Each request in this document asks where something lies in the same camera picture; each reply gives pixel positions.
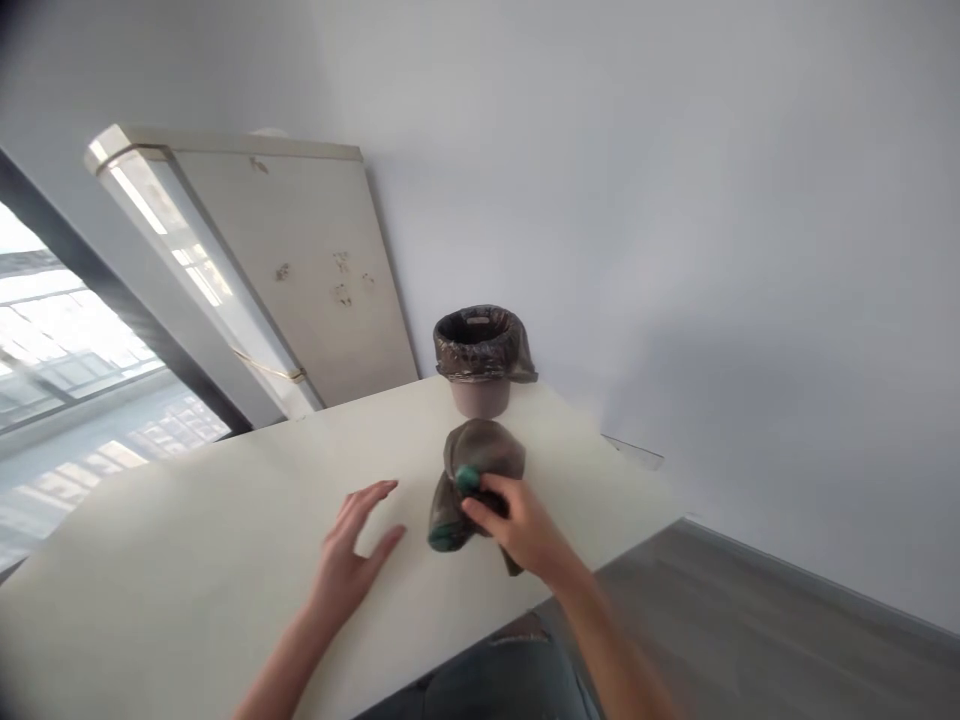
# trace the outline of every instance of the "white wall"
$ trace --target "white wall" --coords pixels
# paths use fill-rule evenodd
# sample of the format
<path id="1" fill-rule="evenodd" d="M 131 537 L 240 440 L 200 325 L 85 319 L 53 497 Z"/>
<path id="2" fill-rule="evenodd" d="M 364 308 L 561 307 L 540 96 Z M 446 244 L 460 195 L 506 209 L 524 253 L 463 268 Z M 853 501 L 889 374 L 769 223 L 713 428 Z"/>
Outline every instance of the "white wall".
<path id="1" fill-rule="evenodd" d="M 134 119 L 360 145 L 421 372 L 503 304 L 701 522 L 960 631 L 960 6 L 205 7 Z"/>
<path id="2" fill-rule="evenodd" d="M 275 422 L 273 402 L 83 165 L 87 143 L 115 122 L 223 124 L 216 88 L 195 72 L 204 64 L 202 44 L 181 32 L 189 4 L 22 5 L 32 7 L 0 57 L 0 147 L 207 374 L 230 388 L 234 404 L 256 426 Z"/>

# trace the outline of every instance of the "small trash can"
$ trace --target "small trash can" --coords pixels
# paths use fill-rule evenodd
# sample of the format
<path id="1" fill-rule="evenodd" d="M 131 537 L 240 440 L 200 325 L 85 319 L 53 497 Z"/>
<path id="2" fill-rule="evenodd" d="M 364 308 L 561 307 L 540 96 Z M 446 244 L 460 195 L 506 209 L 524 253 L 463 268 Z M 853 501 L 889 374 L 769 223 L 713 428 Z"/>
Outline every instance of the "small trash can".
<path id="1" fill-rule="evenodd" d="M 527 331 L 496 305 L 475 305 L 444 316 L 433 329 L 437 372 L 450 381 L 457 409 L 489 420 L 507 409 L 511 382 L 536 382 Z"/>

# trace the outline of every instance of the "tabletop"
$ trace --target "tabletop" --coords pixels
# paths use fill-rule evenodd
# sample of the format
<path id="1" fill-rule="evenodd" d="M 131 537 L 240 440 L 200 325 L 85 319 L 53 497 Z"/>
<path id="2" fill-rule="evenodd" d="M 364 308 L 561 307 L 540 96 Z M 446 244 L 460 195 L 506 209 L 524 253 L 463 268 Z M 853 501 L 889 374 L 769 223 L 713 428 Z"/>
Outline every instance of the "tabletop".
<path id="1" fill-rule="evenodd" d="M 447 433 L 433 377 L 112 476 L 0 587 L 0 661 L 29 717 L 227 717 L 305 600 L 343 498 L 398 488 L 360 536 L 409 532 L 311 680 L 297 717 L 351 718 L 549 597 L 492 540 L 427 545 Z M 497 418 L 525 481 L 591 569 L 677 520 L 632 463 L 544 383 Z"/>

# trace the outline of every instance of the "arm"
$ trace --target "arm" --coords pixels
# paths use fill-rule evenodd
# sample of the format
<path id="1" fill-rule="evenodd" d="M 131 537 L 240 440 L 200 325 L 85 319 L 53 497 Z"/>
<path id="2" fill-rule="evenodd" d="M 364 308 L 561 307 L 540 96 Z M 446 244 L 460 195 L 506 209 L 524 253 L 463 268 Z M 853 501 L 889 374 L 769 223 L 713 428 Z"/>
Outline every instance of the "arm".
<path id="1" fill-rule="evenodd" d="M 482 483 L 507 501 L 509 517 L 501 518 L 472 499 L 464 500 L 464 512 L 553 591 L 607 718 L 675 720 L 676 709 L 655 670 L 624 636 L 590 570 L 529 486 L 499 475 L 484 475 Z"/>
<path id="2" fill-rule="evenodd" d="M 366 597 L 406 531 L 402 525 L 390 529 L 369 558 L 354 552 L 370 511 L 396 486 L 396 480 L 382 481 L 347 496 L 323 542 L 320 571 L 310 597 L 270 655 L 234 720 L 293 717 L 323 654 Z"/>

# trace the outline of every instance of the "floor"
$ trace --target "floor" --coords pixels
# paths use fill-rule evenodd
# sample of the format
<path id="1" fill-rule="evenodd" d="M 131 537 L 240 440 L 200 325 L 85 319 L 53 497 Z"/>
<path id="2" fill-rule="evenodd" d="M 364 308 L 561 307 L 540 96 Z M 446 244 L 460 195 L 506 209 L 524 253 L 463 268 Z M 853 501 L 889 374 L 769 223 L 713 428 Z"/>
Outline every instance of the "floor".
<path id="1" fill-rule="evenodd" d="M 960 640 L 698 526 L 600 577 L 691 720 L 960 717 Z"/>

